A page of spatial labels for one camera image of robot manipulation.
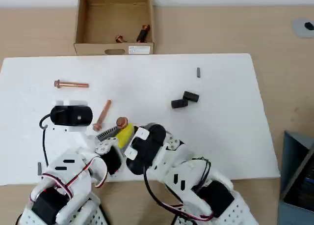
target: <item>open cardboard box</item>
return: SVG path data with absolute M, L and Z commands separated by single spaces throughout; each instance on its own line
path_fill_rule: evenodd
M 77 55 L 152 54 L 152 0 L 79 0 L 74 48 Z M 151 29 L 145 43 L 136 39 L 143 25 Z M 122 35 L 126 43 L 116 43 Z

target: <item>yellow sponge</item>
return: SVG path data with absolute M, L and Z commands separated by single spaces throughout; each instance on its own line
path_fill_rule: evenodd
M 129 123 L 125 129 L 122 129 L 117 135 L 116 138 L 119 140 L 119 147 L 123 148 L 126 146 L 127 143 L 131 140 L 131 137 L 134 133 L 133 124 Z

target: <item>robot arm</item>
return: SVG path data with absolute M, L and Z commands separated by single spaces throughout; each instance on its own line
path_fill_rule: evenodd
M 138 128 L 125 155 L 129 169 L 144 174 L 151 196 L 178 216 L 178 224 L 258 225 L 232 182 L 210 161 L 196 158 L 192 148 L 161 125 Z M 181 204 L 170 206 L 159 201 L 150 190 L 146 174 L 164 183 Z

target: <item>copper screw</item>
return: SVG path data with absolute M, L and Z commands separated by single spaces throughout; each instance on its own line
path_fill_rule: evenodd
M 147 32 L 151 29 L 151 27 L 149 25 L 143 25 L 142 28 L 143 28 L 143 30 L 145 30 Z
M 107 103 L 105 104 L 105 107 L 104 107 L 103 111 L 101 112 L 97 122 L 93 124 L 94 131 L 98 132 L 102 129 L 102 123 L 103 123 L 103 121 L 104 121 L 104 119 L 108 113 L 110 105 L 111 105 L 111 100 L 107 100 Z
M 80 83 L 73 83 L 73 82 L 61 82 L 60 79 L 54 81 L 53 84 L 57 88 L 61 88 L 62 86 L 68 86 L 68 87 L 89 87 L 89 84 L 80 84 Z
M 116 42 L 117 42 L 117 43 L 123 43 L 123 42 L 127 42 L 127 41 L 125 41 L 125 40 L 123 39 L 123 36 L 117 35 L 117 36 L 116 36 Z
M 119 129 L 124 129 L 129 124 L 129 120 L 126 117 L 119 117 L 116 124 Z

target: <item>white foam board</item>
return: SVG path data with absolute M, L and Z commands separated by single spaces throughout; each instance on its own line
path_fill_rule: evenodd
M 196 68 L 201 68 L 201 78 Z M 54 80 L 89 83 L 61 88 Z M 198 103 L 173 110 L 184 91 Z M 5 59 L 0 73 L 0 185 L 35 183 L 44 158 L 39 120 L 56 100 L 84 100 L 95 122 L 107 99 L 105 128 L 126 116 L 137 125 L 156 122 L 192 146 L 230 179 L 279 177 L 277 159 L 249 54 L 64 56 Z M 46 133 L 51 162 L 78 146 L 77 133 Z M 92 126 L 88 134 L 96 134 Z M 127 168 L 114 181 L 142 180 Z

